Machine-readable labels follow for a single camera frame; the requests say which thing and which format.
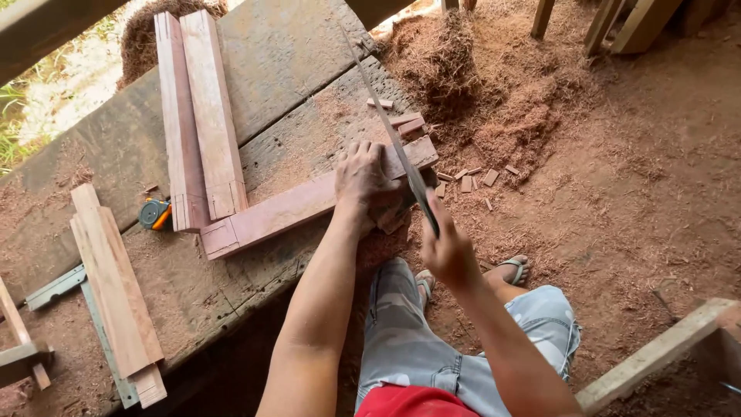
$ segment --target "foot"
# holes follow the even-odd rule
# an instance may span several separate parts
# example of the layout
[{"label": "foot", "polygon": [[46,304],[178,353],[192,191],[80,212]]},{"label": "foot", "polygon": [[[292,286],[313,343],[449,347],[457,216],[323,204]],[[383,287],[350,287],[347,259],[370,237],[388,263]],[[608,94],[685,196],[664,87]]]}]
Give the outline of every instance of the foot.
[{"label": "foot", "polygon": [[[530,263],[528,262],[528,257],[524,255],[517,255],[513,259],[518,260],[522,264],[522,275],[520,275],[519,281],[517,281],[516,285],[524,286],[525,283],[528,282],[528,278],[530,277]],[[512,284],[514,279],[517,277],[517,269],[517,265],[505,263],[504,265],[499,265],[498,267],[487,271],[484,274],[484,278],[494,288],[496,288],[496,285],[498,284],[497,281],[504,281],[508,284]]]},{"label": "foot", "polygon": [[[429,269],[425,269],[414,277],[414,282],[419,280],[425,280],[427,282],[427,285],[430,287],[430,292],[435,289],[435,277],[432,276]],[[417,285],[417,291],[419,291],[419,296],[422,298],[422,310],[424,311],[427,308],[427,303],[429,301],[427,299],[427,290],[425,290],[425,286],[419,284]]]}]

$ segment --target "right hand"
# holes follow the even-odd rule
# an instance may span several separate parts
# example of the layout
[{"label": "right hand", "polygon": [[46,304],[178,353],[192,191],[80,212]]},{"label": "right hand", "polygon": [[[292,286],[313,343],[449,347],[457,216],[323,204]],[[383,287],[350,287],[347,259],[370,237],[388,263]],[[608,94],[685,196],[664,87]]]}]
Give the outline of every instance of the right hand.
[{"label": "right hand", "polygon": [[420,253],[422,262],[452,292],[472,289],[483,283],[471,239],[456,227],[451,214],[437,199],[432,188],[427,190],[427,200],[440,226],[440,238],[435,238],[430,223],[424,221]]}]

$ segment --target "hand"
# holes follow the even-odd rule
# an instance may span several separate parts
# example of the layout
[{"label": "hand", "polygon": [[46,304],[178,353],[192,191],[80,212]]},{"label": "hand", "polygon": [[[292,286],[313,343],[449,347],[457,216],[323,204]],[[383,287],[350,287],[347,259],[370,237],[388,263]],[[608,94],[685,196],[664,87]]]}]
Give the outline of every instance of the hand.
[{"label": "hand", "polygon": [[337,204],[350,203],[371,206],[384,203],[401,187],[401,181],[389,180],[381,171],[380,142],[364,140],[350,145],[348,152],[339,155],[334,192]]},{"label": "hand", "polygon": [[440,238],[435,238],[430,223],[423,220],[422,262],[453,293],[483,283],[471,239],[456,227],[451,214],[445,210],[432,188],[427,190],[427,200],[440,226]]}]

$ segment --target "left hand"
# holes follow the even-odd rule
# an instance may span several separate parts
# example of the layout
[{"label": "left hand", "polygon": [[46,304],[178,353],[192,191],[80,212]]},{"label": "left hand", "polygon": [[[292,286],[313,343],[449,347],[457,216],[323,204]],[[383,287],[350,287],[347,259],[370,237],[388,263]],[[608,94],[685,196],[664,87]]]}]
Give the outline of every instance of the left hand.
[{"label": "left hand", "polygon": [[350,145],[348,152],[339,155],[334,192],[337,204],[354,203],[365,207],[384,203],[402,185],[399,180],[389,180],[381,171],[380,142],[364,140]]}]

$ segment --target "workbench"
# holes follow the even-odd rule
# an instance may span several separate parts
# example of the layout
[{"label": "workbench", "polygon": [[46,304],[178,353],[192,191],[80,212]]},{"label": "workbench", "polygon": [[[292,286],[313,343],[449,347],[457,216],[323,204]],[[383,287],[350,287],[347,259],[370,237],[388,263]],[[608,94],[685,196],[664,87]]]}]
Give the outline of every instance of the workbench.
[{"label": "workbench", "polygon": [[[394,101],[391,114],[412,111],[342,0],[247,0],[217,21],[250,204],[330,171],[351,141],[388,142],[366,105],[338,20],[379,96]],[[120,406],[82,292],[34,312],[23,306],[26,296],[80,264],[70,190],[90,179],[122,233],[165,353],[163,374],[295,282],[329,221],[321,217],[216,261],[206,260],[196,235],[136,224],[145,189],[158,186],[169,197],[159,75],[152,69],[0,180],[0,275],[31,336],[56,350],[47,369],[51,387],[36,388],[28,400],[12,387],[0,390],[3,407],[23,416],[101,415]],[[0,344],[15,344],[7,325],[0,324]]]}]

